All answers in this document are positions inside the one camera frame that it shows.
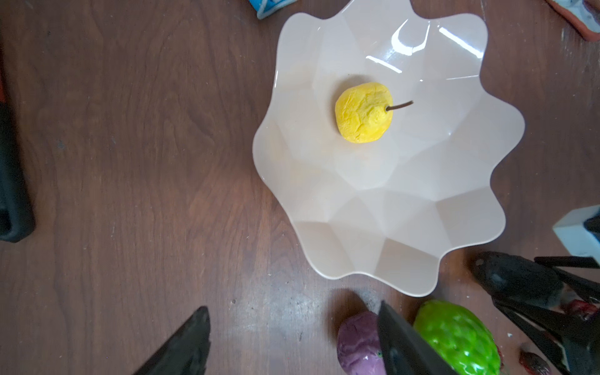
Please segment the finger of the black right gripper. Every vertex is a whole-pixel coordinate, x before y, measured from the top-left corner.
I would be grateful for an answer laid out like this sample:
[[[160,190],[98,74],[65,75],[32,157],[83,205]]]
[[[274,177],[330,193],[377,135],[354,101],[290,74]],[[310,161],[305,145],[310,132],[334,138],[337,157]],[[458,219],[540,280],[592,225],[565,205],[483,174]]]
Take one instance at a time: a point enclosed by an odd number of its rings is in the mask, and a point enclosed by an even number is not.
[[[584,320],[513,300],[495,299],[493,303],[560,373],[599,373],[598,313]]]
[[[599,303],[599,283],[564,269],[596,269],[592,257],[542,256],[533,260],[500,252],[480,252],[471,259],[471,273],[494,298],[531,305],[567,305],[576,297]]]

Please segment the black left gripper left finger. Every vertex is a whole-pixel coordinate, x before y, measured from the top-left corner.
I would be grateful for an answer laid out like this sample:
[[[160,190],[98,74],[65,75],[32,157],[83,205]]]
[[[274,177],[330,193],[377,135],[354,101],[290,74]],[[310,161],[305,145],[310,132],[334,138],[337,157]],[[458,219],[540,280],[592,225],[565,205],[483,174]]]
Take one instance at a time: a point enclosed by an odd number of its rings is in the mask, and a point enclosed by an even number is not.
[[[210,332],[209,309],[201,306],[134,374],[205,374]]]

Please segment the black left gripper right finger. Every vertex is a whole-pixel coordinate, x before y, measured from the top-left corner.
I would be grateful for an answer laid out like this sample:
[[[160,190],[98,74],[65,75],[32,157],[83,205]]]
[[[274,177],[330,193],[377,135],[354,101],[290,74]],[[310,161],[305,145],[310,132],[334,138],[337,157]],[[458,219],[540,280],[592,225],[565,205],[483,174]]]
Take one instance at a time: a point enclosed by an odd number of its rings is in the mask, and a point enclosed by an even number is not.
[[[385,301],[377,318],[386,374],[456,374],[413,327]]]

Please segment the purple fake fruit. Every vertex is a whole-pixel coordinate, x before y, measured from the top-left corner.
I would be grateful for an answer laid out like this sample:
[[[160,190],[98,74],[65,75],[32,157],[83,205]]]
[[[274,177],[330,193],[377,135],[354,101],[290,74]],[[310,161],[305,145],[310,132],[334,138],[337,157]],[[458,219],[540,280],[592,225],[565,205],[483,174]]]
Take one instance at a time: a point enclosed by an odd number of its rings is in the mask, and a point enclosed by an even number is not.
[[[343,321],[337,333],[337,359],[349,375],[386,374],[376,313],[365,311]]]

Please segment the green bumpy fake fruit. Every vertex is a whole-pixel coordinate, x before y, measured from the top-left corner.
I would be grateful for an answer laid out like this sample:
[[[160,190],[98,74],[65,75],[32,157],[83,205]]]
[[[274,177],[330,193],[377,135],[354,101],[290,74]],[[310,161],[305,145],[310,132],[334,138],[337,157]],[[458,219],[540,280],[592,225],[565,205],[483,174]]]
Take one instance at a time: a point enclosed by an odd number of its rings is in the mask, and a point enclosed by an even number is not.
[[[458,374],[499,374],[492,333],[468,309],[441,300],[420,306],[413,328]]]

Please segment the pink wavy fruit bowl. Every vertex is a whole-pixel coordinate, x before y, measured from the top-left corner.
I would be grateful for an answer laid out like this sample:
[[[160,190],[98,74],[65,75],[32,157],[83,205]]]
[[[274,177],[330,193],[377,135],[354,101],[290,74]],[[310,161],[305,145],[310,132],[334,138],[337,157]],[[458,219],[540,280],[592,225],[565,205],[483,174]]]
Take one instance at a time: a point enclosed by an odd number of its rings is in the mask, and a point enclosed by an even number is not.
[[[286,21],[252,154],[317,273],[364,274],[422,297],[445,254],[504,231],[491,176],[525,122],[482,87],[487,44],[481,17],[425,19],[408,1],[352,1],[325,20]],[[334,104],[371,81],[405,108],[376,142],[347,142]]]

